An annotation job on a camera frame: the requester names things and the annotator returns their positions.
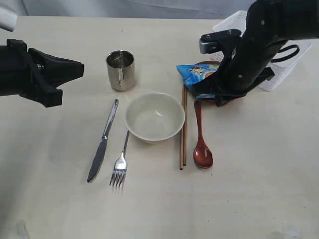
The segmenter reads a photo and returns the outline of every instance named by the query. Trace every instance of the fork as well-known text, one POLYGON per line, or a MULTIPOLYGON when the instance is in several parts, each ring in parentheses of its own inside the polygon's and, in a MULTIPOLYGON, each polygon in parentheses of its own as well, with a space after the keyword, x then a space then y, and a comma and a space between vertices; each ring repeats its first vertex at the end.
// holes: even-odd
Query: fork
POLYGON ((128 145, 129 135, 130 135, 130 131, 127 130, 121 156, 115 161, 115 164, 114 164, 114 169, 113 169, 112 177, 110 180, 110 185, 112 184, 113 187, 115 183, 116 183, 115 187, 117 187, 118 185, 120 187, 123 181, 125 180, 126 170, 128 168, 128 164, 125 160, 125 152, 126 152, 126 146, 128 145))

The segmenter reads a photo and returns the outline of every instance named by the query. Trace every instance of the fork handle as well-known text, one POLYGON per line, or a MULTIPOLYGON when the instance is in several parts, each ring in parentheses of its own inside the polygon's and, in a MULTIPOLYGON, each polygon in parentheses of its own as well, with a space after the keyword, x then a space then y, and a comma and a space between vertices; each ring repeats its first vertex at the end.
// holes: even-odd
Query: fork handle
POLYGON ((128 146, 129 135, 130 135, 130 131, 127 130, 126 131, 126 136, 125 136, 125 142, 124 142, 123 150, 122 150, 122 154, 123 154, 124 157, 125 157, 126 147, 128 146))

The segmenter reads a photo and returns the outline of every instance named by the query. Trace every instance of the spoon handle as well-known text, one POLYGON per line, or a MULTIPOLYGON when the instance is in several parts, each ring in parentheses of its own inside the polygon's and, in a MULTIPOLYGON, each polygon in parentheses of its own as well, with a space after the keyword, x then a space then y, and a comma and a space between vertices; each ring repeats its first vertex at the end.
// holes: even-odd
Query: spoon handle
POLYGON ((198 140, 202 140, 203 131, 201 127, 201 103, 199 101, 195 101, 194 106, 195 106, 197 126, 198 126, 198 140))

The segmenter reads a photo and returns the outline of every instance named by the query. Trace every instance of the bowl rim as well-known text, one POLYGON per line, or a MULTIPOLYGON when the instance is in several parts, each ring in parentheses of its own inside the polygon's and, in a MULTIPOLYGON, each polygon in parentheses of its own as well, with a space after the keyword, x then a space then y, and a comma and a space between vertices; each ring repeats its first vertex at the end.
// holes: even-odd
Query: bowl rim
POLYGON ((185 111, 182 107, 182 105, 180 104, 180 102, 174 97, 174 96, 171 96, 169 94, 166 94, 166 93, 162 93, 162 92, 148 92, 148 93, 144 93, 144 94, 141 94, 139 95, 138 97, 136 97, 135 99, 133 99, 129 105, 126 107, 126 110, 125 110, 125 115, 124 115, 124 124, 126 126, 126 128, 134 135, 136 136, 137 138, 140 138, 140 139, 143 139, 145 141, 150 141, 150 142, 157 142, 157 141, 164 141, 166 139, 169 139, 169 138, 172 138, 173 136, 175 136, 184 126, 184 122, 185 122, 185 111), (147 96, 151 96, 151 95, 164 95, 166 97, 169 97, 171 98, 173 101, 175 101, 177 103, 177 105, 179 106, 179 110, 180 112, 182 113, 182 122, 180 123, 178 129, 176 131, 174 131, 174 133, 170 134, 169 136, 166 136, 166 137, 163 137, 163 138, 159 138, 159 139, 149 139, 149 138, 146 138, 146 137, 143 137, 141 135, 139 135, 138 133, 134 132, 134 130, 132 130, 132 128, 129 126, 128 122, 127 122, 127 114, 128 114, 128 111, 129 111, 129 108, 131 107, 131 105, 133 103, 135 103, 136 101, 144 98, 144 97, 147 97, 147 96))

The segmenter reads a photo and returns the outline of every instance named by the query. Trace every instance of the ceramic bowl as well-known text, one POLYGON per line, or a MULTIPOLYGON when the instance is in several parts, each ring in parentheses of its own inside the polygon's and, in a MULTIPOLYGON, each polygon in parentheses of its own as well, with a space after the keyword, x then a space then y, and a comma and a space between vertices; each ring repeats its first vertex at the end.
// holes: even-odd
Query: ceramic bowl
POLYGON ((164 93, 147 93, 133 100, 125 113, 125 125, 146 143, 162 142, 183 127, 185 112, 181 104, 164 93))

